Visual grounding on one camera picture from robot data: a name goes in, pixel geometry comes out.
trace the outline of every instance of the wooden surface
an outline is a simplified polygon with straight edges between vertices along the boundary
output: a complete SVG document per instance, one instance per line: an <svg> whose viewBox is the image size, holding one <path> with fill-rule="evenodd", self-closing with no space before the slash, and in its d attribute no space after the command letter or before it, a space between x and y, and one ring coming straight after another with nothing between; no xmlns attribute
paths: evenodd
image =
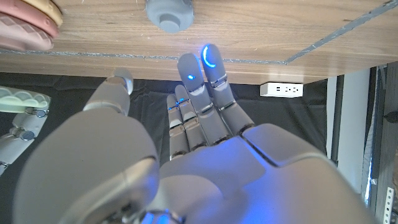
<svg viewBox="0 0 398 224"><path fill-rule="evenodd" d="M288 65L272 63L284 62L384 0L196 0L193 25L177 34L147 19L145 0L55 3L64 23L53 54L2 53L0 72L106 77L123 66L136 78L178 80L177 58L199 54L209 42L227 59L233 83L314 82L398 60L398 9L391 9Z"/></svg>
<svg viewBox="0 0 398 224"><path fill-rule="evenodd" d="M384 100L384 114L398 110L398 62L387 66L386 99ZM398 149L398 125L383 120L379 178L377 180L376 218L383 223L384 206L387 188L394 188L392 173L394 158Z"/></svg>

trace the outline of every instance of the white robotic arm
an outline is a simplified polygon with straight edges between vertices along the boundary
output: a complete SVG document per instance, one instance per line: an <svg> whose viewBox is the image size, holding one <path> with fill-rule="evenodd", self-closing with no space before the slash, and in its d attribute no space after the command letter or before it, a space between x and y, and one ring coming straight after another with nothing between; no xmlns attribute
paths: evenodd
<svg viewBox="0 0 398 224"><path fill-rule="evenodd" d="M0 175L34 141L49 112L50 97L0 86L0 111L17 113L8 134L0 137Z"/></svg>
<svg viewBox="0 0 398 224"><path fill-rule="evenodd" d="M321 152L253 124L214 45L201 61L213 100L196 56L183 55L185 86L167 98L170 161L159 168L148 133L126 116L132 77L119 70L31 155L14 223L375 223Z"/></svg>

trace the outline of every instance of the gray knob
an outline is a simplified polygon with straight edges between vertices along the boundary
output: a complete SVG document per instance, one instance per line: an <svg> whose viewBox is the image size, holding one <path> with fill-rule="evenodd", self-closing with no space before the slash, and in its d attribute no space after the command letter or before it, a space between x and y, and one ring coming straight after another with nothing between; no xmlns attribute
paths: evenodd
<svg viewBox="0 0 398 224"><path fill-rule="evenodd" d="M192 0L147 0L149 20L168 33L188 28L193 22Z"/></svg>

